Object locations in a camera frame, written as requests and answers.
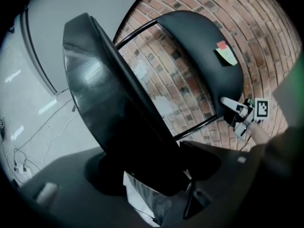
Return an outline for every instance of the brick floor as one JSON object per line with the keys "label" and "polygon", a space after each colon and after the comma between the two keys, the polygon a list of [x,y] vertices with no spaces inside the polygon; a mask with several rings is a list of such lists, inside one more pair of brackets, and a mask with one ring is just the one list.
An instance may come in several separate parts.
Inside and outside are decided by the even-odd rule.
{"label": "brick floor", "polygon": [[[272,92],[291,70],[301,48],[291,21],[275,0],[141,0],[131,11],[115,41],[142,24],[174,10],[198,12],[212,20],[235,51],[244,72],[241,101],[248,97],[271,99],[271,116],[262,123],[272,136],[286,129],[282,111]],[[133,71],[144,67],[140,82],[155,102],[173,135],[214,114],[205,86],[198,82],[191,64],[172,37],[159,26],[137,36],[120,50]],[[185,139],[240,149],[244,143],[222,119]],[[245,151],[253,146],[249,141]]]}

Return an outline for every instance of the yellow sticky note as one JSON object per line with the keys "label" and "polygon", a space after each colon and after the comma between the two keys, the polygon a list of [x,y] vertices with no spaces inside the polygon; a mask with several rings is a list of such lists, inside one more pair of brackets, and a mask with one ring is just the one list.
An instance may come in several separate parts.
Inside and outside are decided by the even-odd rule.
{"label": "yellow sticky note", "polygon": [[216,51],[222,56],[222,58],[224,58],[232,66],[238,63],[229,46],[226,45],[225,49],[217,48]]}

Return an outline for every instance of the red sticky note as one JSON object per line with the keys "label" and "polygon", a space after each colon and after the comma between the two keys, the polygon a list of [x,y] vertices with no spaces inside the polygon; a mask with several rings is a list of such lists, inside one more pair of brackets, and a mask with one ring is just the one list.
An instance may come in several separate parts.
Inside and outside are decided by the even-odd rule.
{"label": "red sticky note", "polygon": [[223,50],[223,49],[226,49],[226,43],[225,41],[220,41],[217,43],[217,46],[219,47],[219,49]]}

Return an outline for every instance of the chair backrest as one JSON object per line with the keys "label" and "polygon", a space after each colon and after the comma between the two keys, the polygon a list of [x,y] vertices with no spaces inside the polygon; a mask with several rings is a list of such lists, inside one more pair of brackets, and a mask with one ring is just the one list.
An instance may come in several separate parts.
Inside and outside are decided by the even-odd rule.
{"label": "chair backrest", "polygon": [[97,21],[85,13],[66,23],[63,48],[75,105],[103,150],[147,186],[178,192],[185,178],[178,145]]}
{"label": "chair backrest", "polygon": [[228,66],[216,52],[221,41],[230,47],[224,35],[211,20],[195,12],[175,11],[156,21],[182,46],[199,79],[206,84],[217,116],[223,116],[226,107],[221,104],[221,97],[238,101],[244,87],[240,64]]}

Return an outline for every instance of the black metal bar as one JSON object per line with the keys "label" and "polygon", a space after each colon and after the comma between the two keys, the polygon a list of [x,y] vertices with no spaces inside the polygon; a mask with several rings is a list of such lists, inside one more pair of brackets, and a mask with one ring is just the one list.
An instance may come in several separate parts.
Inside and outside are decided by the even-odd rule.
{"label": "black metal bar", "polygon": [[116,46],[117,50],[120,50],[125,44],[127,44],[130,40],[132,40],[134,37],[138,36],[140,33],[145,31],[146,29],[152,27],[153,25],[156,25],[157,21],[156,19],[153,19],[149,21],[148,23],[140,26],[135,31],[133,31],[130,35],[128,35],[125,39],[123,39],[121,42],[119,42]]}
{"label": "black metal bar", "polygon": [[184,138],[184,137],[188,136],[189,134],[196,132],[197,130],[203,128],[204,126],[212,123],[213,121],[215,121],[217,119],[218,119],[218,116],[217,115],[213,115],[212,117],[210,117],[207,120],[201,122],[200,124],[197,124],[196,126],[194,126],[194,127],[190,128],[190,129],[188,129],[188,130],[186,130],[186,131],[184,131],[184,132],[182,132],[182,133],[174,136],[174,140],[178,141],[179,139]]}

